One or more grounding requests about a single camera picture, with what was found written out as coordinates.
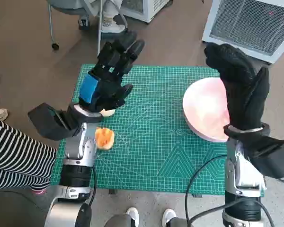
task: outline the black robotic glove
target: black robotic glove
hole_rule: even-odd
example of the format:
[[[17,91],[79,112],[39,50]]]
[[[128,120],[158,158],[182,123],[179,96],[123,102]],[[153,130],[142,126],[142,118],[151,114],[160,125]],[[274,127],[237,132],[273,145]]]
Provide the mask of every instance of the black robotic glove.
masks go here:
[[[229,44],[208,44],[206,64],[218,70],[226,88],[230,125],[246,131],[261,128],[261,117],[269,92],[268,69],[258,74],[239,49]]]

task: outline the green cutting mat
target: green cutting mat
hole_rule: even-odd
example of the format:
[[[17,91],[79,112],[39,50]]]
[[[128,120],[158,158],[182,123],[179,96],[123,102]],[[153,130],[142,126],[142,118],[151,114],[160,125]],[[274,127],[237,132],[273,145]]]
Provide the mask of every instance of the green cutting mat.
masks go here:
[[[74,102],[92,67],[82,66]],[[133,67],[124,77],[124,84],[133,84],[126,105],[101,123],[115,132],[115,144],[108,152],[98,152],[98,188],[185,192],[190,177],[203,163],[226,153],[225,143],[208,142],[193,134],[182,109],[182,97],[191,83],[217,76],[210,68]],[[64,149],[62,141],[53,168],[54,185],[59,183]],[[191,192],[224,194],[224,163],[224,159],[210,163]]]

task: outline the pink shoe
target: pink shoe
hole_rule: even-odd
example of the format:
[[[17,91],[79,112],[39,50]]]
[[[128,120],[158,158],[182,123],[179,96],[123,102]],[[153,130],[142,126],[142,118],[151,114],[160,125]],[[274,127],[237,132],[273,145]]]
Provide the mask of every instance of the pink shoe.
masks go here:
[[[32,190],[33,194],[35,195],[43,195],[46,193],[46,188],[43,190]]]

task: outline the robotic hand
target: robotic hand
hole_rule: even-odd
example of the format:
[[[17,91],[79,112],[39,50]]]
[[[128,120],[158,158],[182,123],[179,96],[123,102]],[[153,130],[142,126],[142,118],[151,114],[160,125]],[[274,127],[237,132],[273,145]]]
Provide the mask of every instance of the robotic hand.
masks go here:
[[[268,69],[257,74],[247,56],[228,44],[208,44],[206,63],[218,70],[226,88],[230,124],[227,142],[225,204],[249,197],[223,212],[226,227],[261,227],[261,193],[264,176],[284,177],[284,140],[269,137],[269,126],[261,122],[269,92]]]
[[[92,171],[95,179],[94,137],[96,126],[103,119],[99,112],[124,105],[133,88],[131,84],[121,86],[121,82],[144,47],[144,41],[136,38],[135,32],[127,32],[113,43],[105,43],[97,64],[85,75],[79,102],[71,103],[67,111],[57,111],[43,103],[28,113],[43,137],[66,139],[61,179],[46,217],[46,227],[89,227],[95,187],[89,204],[86,200],[91,192]]]

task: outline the chair leg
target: chair leg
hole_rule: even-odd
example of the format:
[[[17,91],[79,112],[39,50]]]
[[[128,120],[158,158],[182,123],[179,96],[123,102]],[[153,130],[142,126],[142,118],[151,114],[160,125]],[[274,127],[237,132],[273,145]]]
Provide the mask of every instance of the chair leg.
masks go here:
[[[48,13],[49,13],[49,29],[51,32],[51,40],[52,40],[52,48],[57,51],[59,49],[59,45],[56,43],[55,38],[53,36],[53,20],[52,20],[52,6],[48,4]]]
[[[99,18],[99,25],[98,25],[98,49],[97,49],[97,56],[100,54],[100,49],[101,49],[102,17],[103,17],[103,0],[100,0],[100,18]]]

